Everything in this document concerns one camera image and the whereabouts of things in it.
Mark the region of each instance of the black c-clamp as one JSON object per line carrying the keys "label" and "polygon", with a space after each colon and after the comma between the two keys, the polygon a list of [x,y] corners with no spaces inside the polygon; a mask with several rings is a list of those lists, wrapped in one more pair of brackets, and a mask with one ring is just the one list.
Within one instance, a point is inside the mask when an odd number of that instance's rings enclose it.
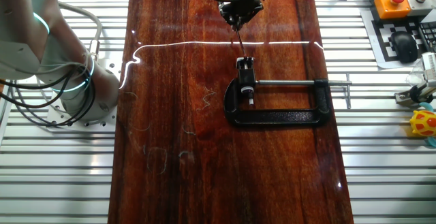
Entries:
{"label": "black c-clamp", "polygon": [[244,100],[253,103],[256,84],[269,84],[267,80],[255,80],[253,60],[244,57],[236,62],[238,77],[231,81],[224,95],[224,112],[229,123],[239,127],[320,126],[330,118],[332,104],[328,80],[287,81],[294,85],[313,85],[314,109],[241,110],[239,105]]}

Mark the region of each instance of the metal bracket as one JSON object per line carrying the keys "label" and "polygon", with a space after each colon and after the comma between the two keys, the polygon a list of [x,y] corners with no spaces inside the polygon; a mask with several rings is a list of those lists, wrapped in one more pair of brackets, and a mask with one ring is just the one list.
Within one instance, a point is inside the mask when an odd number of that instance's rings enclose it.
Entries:
{"label": "metal bracket", "polygon": [[233,79],[224,95],[224,112],[229,123],[235,126],[319,126],[324,124],[331,114],[328,80],[314,80],[316,108],[295,110],[241,110],[243,101],[238,79]]}

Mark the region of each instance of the black mouse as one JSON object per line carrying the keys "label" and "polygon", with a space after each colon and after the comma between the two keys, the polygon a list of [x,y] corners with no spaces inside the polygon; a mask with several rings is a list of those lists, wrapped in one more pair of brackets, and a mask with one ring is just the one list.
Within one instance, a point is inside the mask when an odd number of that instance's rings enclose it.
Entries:
{"label": "black mouse", "polygon": [[397,31],[390,36],[392,45],[401,63],[411,63],[418,59],[416,40],[405,31]]}

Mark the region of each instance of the yellow box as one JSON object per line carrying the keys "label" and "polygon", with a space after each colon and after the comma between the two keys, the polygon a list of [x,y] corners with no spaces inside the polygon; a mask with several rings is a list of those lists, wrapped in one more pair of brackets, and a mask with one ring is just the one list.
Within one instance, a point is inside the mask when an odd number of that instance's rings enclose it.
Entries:
{"label": "yellow box", "polygon": [[403,18],[410,12],[407,0],[395,4],[391,0],[374,0],[375,7],[381,19]]}

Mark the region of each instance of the reddish-brown wooden plank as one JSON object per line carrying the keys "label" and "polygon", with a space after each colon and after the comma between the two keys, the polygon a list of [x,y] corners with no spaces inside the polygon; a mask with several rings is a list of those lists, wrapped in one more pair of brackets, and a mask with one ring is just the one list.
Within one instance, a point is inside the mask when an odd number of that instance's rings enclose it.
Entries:
{"label": "reddish-brown wooden plank", "polygon": [[[258,79],[327,77],[314,0],[266,0],[241,37]],[[217,2],[130,0],[109,223],[353,223],[334,117],[228,124],[241,56]],[[256,92],[257,108],[311,105],[308,89]]]}

